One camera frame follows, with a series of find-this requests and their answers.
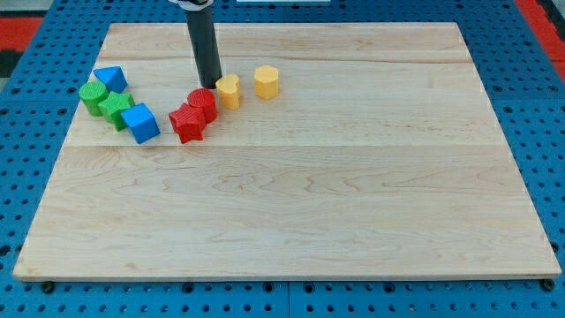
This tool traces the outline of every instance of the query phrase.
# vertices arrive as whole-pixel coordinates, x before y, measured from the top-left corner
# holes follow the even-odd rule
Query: yellow block
[[[228,110],[239,108],[239,97],[241,97],[241,86],[239,86],[239,76],[230,74],[222,77],[215,82],[218,89],[220,104]]]
[[[279,70],[271,65],[255,69],[255,94],[262,99],[279,95]]]

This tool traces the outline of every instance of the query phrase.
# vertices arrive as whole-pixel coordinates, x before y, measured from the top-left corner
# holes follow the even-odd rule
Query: black pole
[[[222,67],[215,40],[212,6],[196,11],[185,10],[185,16],[200,84],[213,89],[215,82],[222,77]]]

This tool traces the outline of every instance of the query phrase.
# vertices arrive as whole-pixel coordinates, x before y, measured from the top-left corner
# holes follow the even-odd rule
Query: wooden cutting board
[[[14,275],[26,281],[445,280],[561,273],[456,24],[221,24],[239,110],[180,145],[184,24],[112,25],[162,134],[80,104]],[[276,66],[281,94],[253,93]]]

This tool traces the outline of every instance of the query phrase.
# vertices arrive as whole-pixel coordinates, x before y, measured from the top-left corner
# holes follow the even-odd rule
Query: green block
[[[108,98],[108,89],[100,81],[89,82],[79,90],[82,102],[87,106],[88,113],[92,116],[102,116],[98,104]]]
[[[122,111],[135,105],[135,102],[133,101],[132,95],[129,93],[118,94],[116,92],[110,92],[108,98],[98,105],[106,121],[113,124],[117,131],[121,131],[127,127],[122,119]]]

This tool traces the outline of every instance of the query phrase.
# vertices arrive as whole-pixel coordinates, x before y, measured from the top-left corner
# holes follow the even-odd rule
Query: red block
[[[215,107],[215,97],[211,90],[199,88],[188,94],[188,104],[194,108],[204,111],[204,118],[207,123],[212,123],[218,118],[218,109]]]
[[[206,128],[206,119],[201,108],[190,107],[184,102],[180,109],[169,113],[169,119],[181,143],[204,140],[202,131]]]

